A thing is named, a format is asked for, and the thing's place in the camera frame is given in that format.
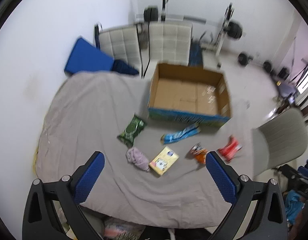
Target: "open cardboard box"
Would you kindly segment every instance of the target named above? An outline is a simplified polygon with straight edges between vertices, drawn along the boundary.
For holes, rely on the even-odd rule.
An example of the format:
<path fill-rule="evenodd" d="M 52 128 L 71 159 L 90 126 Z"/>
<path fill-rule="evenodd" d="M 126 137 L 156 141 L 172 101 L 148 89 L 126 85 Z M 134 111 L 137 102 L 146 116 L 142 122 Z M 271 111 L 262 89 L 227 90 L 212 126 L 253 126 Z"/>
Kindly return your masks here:
<path fill-rule="evenodd" d="M 231 118 L 222 73 L 160 63 L 156 66 L 148 103 L 150 118 L 198 122 L 221 127 Z"/>

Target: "yellow item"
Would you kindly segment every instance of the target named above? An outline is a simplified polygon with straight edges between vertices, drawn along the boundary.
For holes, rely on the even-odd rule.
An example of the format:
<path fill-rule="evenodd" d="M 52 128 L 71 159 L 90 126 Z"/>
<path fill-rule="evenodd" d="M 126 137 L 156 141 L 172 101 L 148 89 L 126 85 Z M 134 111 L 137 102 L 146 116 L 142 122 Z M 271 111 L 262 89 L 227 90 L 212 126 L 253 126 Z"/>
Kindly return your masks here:
<path fill-rule="evenodd" d="M 66 236 L 69 237 L 70 239 L 73 239 L 73 240 L 78 240 L 72 230 L 72 228 L 69 229 L 69 231 L 66 233 Z"/>
<path fill-rule="evenodd" d="M 165 147 L 159 155 L 157 155 L 151 162 L 150 167 L 156 171 L 160 176 L 167 171 L 173 163 L 178 159 L 178 155 L 169 147 Z"/>

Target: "yellow box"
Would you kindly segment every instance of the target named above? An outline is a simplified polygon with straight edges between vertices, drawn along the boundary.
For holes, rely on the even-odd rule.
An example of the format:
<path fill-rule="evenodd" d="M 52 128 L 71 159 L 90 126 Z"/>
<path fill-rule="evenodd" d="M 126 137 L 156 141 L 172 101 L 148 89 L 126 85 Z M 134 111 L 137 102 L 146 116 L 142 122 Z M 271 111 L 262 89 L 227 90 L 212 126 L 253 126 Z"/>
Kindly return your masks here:
<path fill-rule="evenodd" d="M 169 149 L 169 147 L 165 147 L 159 155 L 157 155 L 151 162 L 150 167 L 156 171 L 160 176 L 162 176 L 165 171 L 167 171 L 173 163 L 178 159 L 178 155 Z"/>

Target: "metal screw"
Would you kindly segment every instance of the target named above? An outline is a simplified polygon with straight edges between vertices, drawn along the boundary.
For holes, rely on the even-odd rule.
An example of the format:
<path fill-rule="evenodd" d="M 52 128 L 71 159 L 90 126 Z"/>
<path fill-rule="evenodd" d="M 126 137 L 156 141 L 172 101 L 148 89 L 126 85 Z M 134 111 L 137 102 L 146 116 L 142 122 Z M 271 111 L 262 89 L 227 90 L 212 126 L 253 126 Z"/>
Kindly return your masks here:
<path fill-rule="evenodd" d="M 276 184 L 277 184 L 277 180 L 276 180 L 276 179 L 271 179 L 271 183 L 272 183 L 273 185 L 276 185 Z"/>
<path fill-rule="evenodd" d="M 64 181 L 64 182 L 69 181 L 70 178 L 71 178 L 71 177 L 70 177 L 69 175 L 64 175 L 64 176 L 62 177 L 62 181 Z"/>
<path fill-rule="evenodd" d="M 241 180 L 247 182 L 249 180 L 249 177 L 247 175 L 242 175 Z"/>
<path fill-rule="evenodd" d="M 33 184 L 34 184 L 34 185 L 38 185 L 39 183 L 40 183 L 40 180 L 39 180 L 39 179 L 33 180 Z"/>

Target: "white chair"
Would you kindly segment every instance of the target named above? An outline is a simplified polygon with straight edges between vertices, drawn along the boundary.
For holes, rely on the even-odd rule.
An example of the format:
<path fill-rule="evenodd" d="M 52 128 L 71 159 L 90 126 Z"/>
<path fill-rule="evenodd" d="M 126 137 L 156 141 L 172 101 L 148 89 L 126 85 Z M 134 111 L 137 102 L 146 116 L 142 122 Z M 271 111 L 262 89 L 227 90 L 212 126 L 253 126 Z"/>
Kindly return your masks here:
<path fill-rule="evenodd" d="M 151 22 L 150 59 L 188 65 L 192 25 L 184 22 Z"/>
<path fill-rule="evenodd" d="M 143 64 L 136 26 L 104 30 L 99 34 L 99 39 L 103 52 L 114 59 L 125 61 L 142 74 Z"/>
<path fill-rule="evenodd" d="M 254 176 L 298 158 L 308 144 L 304 118 L 297 108 L 290 108 L 253 129 L 252 137 Z"/>

